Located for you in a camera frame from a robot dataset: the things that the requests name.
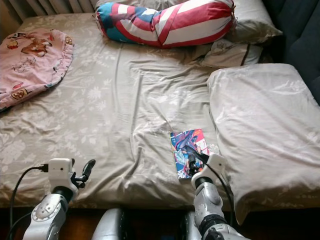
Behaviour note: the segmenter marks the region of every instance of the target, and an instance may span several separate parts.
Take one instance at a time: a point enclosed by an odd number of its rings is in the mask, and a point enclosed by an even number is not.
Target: pink blanket
[[[60,82],[72,54],[72,39],[55,29],[9,35],[0,45],[0,112]]]

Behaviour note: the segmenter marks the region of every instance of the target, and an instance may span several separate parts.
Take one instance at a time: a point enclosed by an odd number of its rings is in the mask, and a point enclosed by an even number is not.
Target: red and white striped pillow
[[[96,13],[110,39],[172,48],[222,38],[234,24],[233,11],[232,0],[189,0],[162,11],[108,2]]]

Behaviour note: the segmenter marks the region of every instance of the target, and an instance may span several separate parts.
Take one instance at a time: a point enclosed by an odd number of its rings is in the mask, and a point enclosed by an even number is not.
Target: bed sheet
[[[0,207],[9,206],[24,170],[51,158],[75,158],[78,174],[96,159],[74,207],[192,206],[194,190],[178,180],[170,132],[203,129],[219,153],[206,85],[214,69],[193,60],[192,47],[107,41],[91,13],[28,18],[19,31],[36,28],[71,36],[73,62],[55,88],[0,114]],[[16,206],[35,205],[48,190],[48,175],[32,171]]]

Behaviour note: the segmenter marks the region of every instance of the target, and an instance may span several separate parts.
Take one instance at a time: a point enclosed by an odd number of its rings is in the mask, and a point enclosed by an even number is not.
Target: colorful book cover
[[[171,132],[171,147],[174,155],[178,179],[190,179],[190,157],[195,160],[195,165],[199,171],[203,168],[203,163],[195,153],[209,155],[209,149],[202,132],[202,129],[195,129],[184,132]]]

